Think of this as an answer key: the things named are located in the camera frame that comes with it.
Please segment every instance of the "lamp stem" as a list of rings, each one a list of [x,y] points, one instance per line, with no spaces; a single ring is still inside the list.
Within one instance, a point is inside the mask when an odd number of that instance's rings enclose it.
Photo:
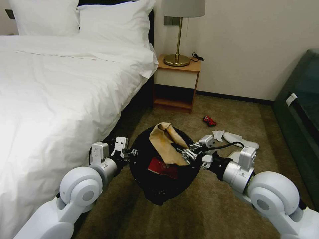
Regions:
[[[179,44],[180,44],[180,35],[182,33],[182,24],[183,24],[183,18],[181,17],[179,21],[179,32],[178,32],[177,50],[175,54],[175,62],[179,61]]]

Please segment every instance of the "toy car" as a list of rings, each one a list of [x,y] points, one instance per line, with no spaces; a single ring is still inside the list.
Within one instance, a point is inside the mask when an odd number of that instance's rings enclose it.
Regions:
[[[215,127],[216,124],[217,124],[210,116],[204,116],[203,121],[204,121],[209,127]]]

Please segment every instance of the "white slipper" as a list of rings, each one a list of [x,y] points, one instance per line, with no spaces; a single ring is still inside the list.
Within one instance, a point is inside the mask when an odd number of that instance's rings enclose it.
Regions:
[[[240,135],[225,132],[223,136],[224,136],[224,139],[229,143],[238,141],[247,147],[259,149],[259,145],[257,143],[244,140],[243,137],[241,137]]]
[[[240,155],[240,151],[234,151],[232,152],[228,158],[232,159],[234,162],[238,163],[239,162],[239,155]]]

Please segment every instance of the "wooden nightstand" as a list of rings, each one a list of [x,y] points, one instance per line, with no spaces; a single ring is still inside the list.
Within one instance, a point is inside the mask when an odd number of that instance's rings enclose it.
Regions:
[[[200,73],[200,61],[191,61],[188,66],[173,67],[163,62],[164,57],[165,55],[161,55],[158,58],[159,66],[154,81],[154,105],[183,109],[191,113]]]

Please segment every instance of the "pillow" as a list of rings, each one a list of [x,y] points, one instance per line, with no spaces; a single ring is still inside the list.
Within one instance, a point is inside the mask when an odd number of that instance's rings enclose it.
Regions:
[[[149,48],[148,18],[155,0],[139,0],[116,5],[83,5],[79,37],[131,43]]]
[[[79,32],[78,0],[9,0],[19,35],[72,36]]]

